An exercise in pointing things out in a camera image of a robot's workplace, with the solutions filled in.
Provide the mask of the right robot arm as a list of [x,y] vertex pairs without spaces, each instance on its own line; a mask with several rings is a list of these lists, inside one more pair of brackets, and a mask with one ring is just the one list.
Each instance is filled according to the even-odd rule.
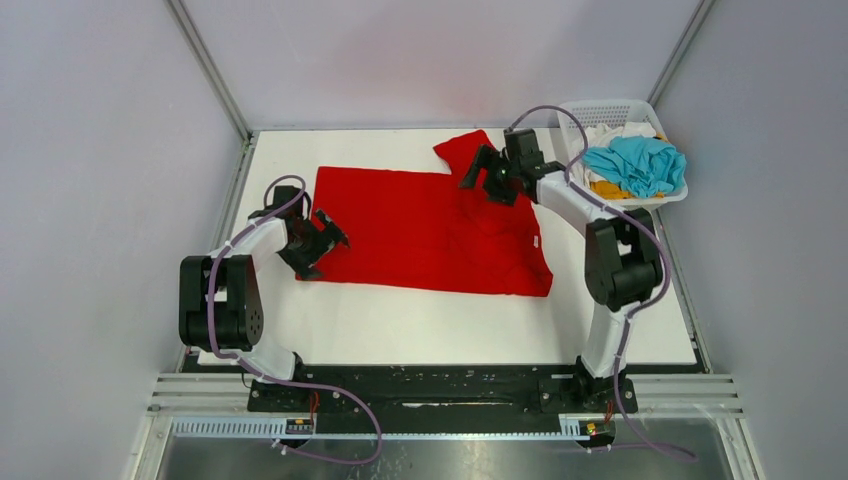
[[669,288],[666,259],[653,216],[620,210],[579,186],[560,162],[548,162],[531,129],[507,130],[505,146],[477,148],[460,186],[482,186],[489,200],[512,206],[525,196],[565,220],[585,242],[584,279],[594,301],[590,332],[576,361],[575,402],[597,412],[623,380],[625,352],[636,313]]

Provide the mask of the red t-shirt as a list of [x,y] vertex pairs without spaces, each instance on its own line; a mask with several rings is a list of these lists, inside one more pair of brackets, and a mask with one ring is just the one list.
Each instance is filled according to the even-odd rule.
[[446,173],[319,167],[313,206],[352,244],[318,262],[322,281],[547,296],[554,276],[531,202],[505,206],[459,186],[491,144],[474,130],[434,145]]

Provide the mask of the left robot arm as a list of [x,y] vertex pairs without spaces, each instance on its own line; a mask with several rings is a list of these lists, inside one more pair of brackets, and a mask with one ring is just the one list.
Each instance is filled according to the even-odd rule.
[[276,186],[271,200],[249,215],[242,232],[206,255],[184,258],[179,268],[181,342],[274,383],[272,398],[288,411],[307,404],[311,387],[295,374],[300,356],[263,334],[259,273],[268,265],[285,264],[298,278],[316,280],[322,275],[318,262],[350,244],[324,211],[311,206],[304,188]]

